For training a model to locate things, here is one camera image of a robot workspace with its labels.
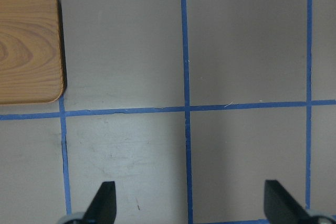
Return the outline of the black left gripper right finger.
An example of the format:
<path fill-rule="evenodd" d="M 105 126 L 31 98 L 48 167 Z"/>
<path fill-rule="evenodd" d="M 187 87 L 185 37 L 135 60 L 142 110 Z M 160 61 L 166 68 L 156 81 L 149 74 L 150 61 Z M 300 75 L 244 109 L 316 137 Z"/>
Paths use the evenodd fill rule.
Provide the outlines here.
<path fill-rule="evenodd" d="M 265 180 L 264 214 L 272 224 L 306 223 L 310 215 L 277 180 Z"/>

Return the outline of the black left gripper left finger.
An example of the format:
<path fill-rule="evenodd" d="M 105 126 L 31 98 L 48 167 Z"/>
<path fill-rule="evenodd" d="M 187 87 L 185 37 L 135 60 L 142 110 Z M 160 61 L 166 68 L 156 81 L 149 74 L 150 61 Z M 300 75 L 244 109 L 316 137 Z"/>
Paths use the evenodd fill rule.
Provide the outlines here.
<path fill-rule="evenodd" d="M 115 182 L 103 182 L 87 208 L 81 223 L 113 224 L 117 215 Z"/>

